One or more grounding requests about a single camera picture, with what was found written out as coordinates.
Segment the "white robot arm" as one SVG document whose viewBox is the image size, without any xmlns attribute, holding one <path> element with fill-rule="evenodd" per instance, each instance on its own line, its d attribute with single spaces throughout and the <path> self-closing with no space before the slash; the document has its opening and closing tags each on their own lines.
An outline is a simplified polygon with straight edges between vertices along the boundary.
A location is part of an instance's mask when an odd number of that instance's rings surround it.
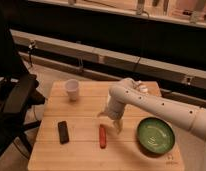
<svg viewBox="0 0 206 171">
<path fill-rule="evenodd" d="M 120 120 L 125 106 L 130 104 L 206 141 L 206 108 L 142 93 L 136 89 L 137 86 L 138 83 L 132 78 L 112 84 L 101 115 Z"/>
</svg>

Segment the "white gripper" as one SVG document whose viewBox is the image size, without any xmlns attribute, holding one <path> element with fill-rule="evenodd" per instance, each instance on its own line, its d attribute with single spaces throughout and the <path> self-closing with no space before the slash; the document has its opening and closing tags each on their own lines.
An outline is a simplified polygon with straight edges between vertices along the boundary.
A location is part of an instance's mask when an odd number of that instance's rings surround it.
<svg viewBox="0 0 206 171">
<path fill-rule="evenodd" d="M 117 133 L 120 133 L 123 129 L 123 120 L 121 119 L 125 111 L 125 106 L 120 105 L 109 105 L 107 104 L 103 111 L 98 114 L 98 117 L 107 116 L 110 119 L 114 120 L 113 125 Z"/>
</svg>

